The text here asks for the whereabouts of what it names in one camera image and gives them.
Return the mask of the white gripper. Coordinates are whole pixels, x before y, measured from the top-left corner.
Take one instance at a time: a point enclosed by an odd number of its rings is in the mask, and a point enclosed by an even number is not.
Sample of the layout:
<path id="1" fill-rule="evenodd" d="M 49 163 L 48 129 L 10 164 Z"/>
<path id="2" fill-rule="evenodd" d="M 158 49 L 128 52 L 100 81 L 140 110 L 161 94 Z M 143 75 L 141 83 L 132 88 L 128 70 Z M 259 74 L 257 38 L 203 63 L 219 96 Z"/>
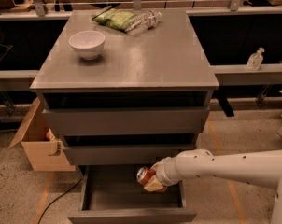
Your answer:
<path id="1" fill-rule="evenodd" d="M 154 163 L 150 169 L 156 172 L 144 186 L 148 192 L 162 191 L 163 186 L 173 186 L 182 180 L 181 174 L 176 169 L 176 159 L 166 157 Z"/>

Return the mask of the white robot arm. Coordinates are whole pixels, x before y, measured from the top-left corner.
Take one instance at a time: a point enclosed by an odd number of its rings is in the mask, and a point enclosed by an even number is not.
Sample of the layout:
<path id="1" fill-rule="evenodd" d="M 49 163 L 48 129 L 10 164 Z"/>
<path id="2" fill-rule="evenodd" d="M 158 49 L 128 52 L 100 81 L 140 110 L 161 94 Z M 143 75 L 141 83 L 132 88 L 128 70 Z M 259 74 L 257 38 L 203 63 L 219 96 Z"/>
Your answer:
<path id="1" fill-rule="evenodd" d="M 282 224 L 282 149 L 219 155 L 206 149 L 183 151 L 141 168 L 137 181 L 148 192 L 163 192 L 182 180 L 214 176 L 276 191 L 271 224 Z"/>

